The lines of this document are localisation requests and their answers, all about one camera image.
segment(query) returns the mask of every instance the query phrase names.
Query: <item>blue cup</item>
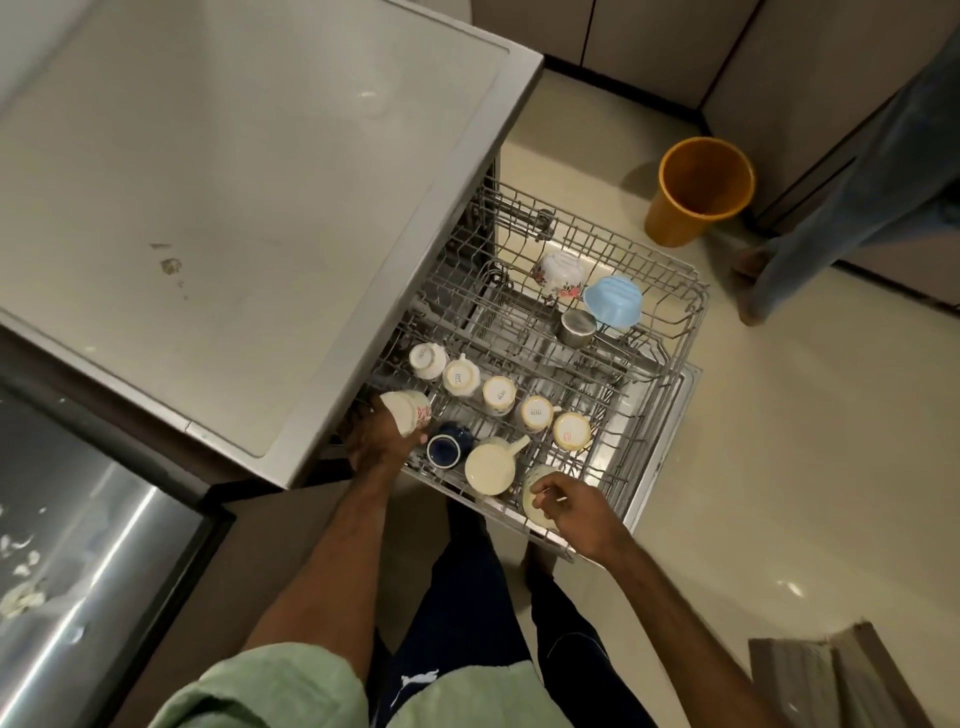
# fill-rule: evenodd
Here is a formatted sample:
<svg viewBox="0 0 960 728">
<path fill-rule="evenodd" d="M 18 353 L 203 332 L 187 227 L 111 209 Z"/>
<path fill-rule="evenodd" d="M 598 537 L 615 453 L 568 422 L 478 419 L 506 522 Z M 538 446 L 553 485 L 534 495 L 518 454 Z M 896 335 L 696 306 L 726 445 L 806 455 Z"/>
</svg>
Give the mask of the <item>blue cup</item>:
<svg viewBox="0 0 960 728">
<path fill-rule="evenodd" d="M 629 328 L 640 320 L 643 294 L 632 280 L 608 276 L 584 291 L 584 303 L 601 324 Z"/>
<path fill-rule="evenodd" d="M 441 470 L 455 467 L 470 454 L 476 438 L 468 427 L 457 423 L 443 423 L 437 434 L 426 443 L 426 457 L 431 465 Z"/>
</svg>

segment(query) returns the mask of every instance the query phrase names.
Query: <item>cup rim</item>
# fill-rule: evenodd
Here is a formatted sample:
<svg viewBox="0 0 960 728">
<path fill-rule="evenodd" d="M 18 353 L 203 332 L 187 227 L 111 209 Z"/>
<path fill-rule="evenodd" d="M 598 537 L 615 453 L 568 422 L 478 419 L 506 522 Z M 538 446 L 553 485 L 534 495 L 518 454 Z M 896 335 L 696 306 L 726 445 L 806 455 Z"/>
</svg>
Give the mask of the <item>cup rim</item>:
<svg viewBox="0 0 960 728">
<path fill-rule="evenodd" d="M 441 465 L 433 459 L 433 456 L 430 454 L 430 446 L 433 445 L 438 440 L 449 440 L 453 443 L 453 447 L 457 449 L 457 459 L 454 460 L 450 465 Z M 453 435 L 448 435 L 445 432 L 434 435 L 429 440 L 426 441 L 426 459 L 430 461 L 430 465 L 434 468 L 439 468 L 442 471 L 448 471 L 450 468 L 456 468 L 457 464 L 460 462 L 463 457 L 464 452 L 460 448 L 460 443 L 457 442 L 457 439 Z"/>
</svg>

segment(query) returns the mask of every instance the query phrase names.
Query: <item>plastic bucket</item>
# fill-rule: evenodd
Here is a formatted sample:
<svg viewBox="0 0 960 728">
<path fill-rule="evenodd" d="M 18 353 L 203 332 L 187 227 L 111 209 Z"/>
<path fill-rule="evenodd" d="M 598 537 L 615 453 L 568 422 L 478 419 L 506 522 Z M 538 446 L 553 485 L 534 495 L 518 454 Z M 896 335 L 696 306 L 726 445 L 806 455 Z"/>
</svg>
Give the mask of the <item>plastic bucket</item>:
<svg viewBox="0 0 960 728">
<path fill-rule="evenodd" d="M 754 168 L 730 142 L 694 136 L 675 144 L 660 161 L 660 188 L 643 228 L 667 248 L 679 248 L 750 204 Z"/>
</svg>

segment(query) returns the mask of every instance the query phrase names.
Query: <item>stain on countertop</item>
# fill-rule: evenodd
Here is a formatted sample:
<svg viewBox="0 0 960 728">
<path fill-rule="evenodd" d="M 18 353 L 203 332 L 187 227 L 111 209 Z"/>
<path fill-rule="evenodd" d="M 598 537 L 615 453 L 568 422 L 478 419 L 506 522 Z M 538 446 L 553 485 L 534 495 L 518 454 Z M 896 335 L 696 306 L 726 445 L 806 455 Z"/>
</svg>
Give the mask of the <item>stain on countertop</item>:
<svg viewBox="0 0 960 728">
<path fill-rule="evenodd" d="M 176 273 L 180 272 L 180 268 L 183 267 L 183 263 L 180 262 L 178 257 L 168 257 L 165 260 L 160 261 L 160 270 L 162 270 L 168 276 L 173 276 Z"/>
</svg>

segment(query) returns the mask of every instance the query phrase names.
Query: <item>shirt sleeve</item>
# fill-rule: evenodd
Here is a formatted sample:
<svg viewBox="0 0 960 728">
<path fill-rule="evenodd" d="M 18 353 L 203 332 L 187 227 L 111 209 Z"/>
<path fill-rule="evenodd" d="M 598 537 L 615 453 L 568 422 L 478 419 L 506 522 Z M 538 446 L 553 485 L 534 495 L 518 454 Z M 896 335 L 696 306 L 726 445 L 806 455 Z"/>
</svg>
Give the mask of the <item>shirt sleeve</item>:
<svg viewBox="0 0 960 728">
<path fill-rule="evenodd" d="M 367 697 L 342 657 L 269 644 L 211 667 L 160 709 L 150 728 L 364 728 Z"/>
</svg>

